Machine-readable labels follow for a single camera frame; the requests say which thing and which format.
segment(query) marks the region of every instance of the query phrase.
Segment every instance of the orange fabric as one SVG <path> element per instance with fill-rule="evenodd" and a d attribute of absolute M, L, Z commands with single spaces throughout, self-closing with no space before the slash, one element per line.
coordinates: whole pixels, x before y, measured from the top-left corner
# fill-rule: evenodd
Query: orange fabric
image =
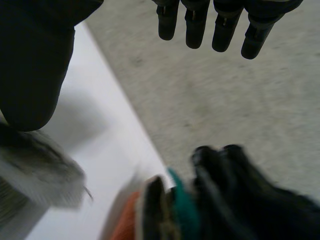
<path fill-rule="evenodd" d="M 110 240 L 135 240 L 135 205 L 138 197 L 139 192 L 129 197 Z"/>

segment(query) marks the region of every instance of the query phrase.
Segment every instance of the black robotic fingers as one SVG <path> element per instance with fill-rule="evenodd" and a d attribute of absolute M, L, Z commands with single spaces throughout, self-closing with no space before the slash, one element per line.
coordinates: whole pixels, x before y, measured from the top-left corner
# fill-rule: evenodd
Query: black robotic fingers
<path fill-rule="evenodd" d="M 254 59 L 263 47 L 274 24 L 284 14 L 297 8 L 303 0 L 213 0 L 218 13 L 212 48 L 225 52 L 233 38 L 243 9 L 248 12 L 249 27 L 245 33 L 241 55 Z M 159 36 L 171 40 L 175 33 L 179 0 L 154 0 L 158 5 Z M 201 46 L 210 0 L 181 0 L 186 7 L 186 45 L 191 49 Z"/>

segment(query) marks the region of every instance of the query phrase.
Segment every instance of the green fabric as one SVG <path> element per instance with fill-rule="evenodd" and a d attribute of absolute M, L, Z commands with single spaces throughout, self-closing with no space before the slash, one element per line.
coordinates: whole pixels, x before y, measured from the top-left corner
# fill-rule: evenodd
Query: green fabric
<path fill-rule="evenodd" d="M 200 235 L 200 216 L 195 202 L 185 191 L 184 184 L 171 168 L 168 172 L 172 176 L 175 187 L 175 199 L 173 209 L 176 213 L 177 224 L 180 227 L 183 240 L 197 240 Z"/>

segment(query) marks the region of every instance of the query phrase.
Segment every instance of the white surface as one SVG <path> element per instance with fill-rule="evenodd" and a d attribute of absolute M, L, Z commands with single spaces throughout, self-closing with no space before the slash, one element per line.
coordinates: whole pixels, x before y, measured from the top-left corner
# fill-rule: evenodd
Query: white surface
<path fill-rule="evenodd" d="M 96 240 L 114 226 L 135 184 L 165 175 L 161 159 L 85 24 L 76 27 L 74 53 L 56 111 L 43 128 L 76 160 L 93 195 L 80 210 L 50 209 L 27 240 Z"/>

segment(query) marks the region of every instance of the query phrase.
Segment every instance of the black fabric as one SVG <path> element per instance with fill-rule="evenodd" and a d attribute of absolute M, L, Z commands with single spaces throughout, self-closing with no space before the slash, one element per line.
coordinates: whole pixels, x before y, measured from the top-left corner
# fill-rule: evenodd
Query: black fabric
<path fill-rule="evenodd" d="M 103 0 L 0 0 L 0 109 L 20 131 L 43 127 L 73 53 L 74 26 Z"/>
<path fill-rule="evenodd" d="M 306 196 L 274 186 L 241 147 L 228 145 L 219 152 L 199 147 L 192 163 L 204 239 L 320 239 L 320 207 Z"/>

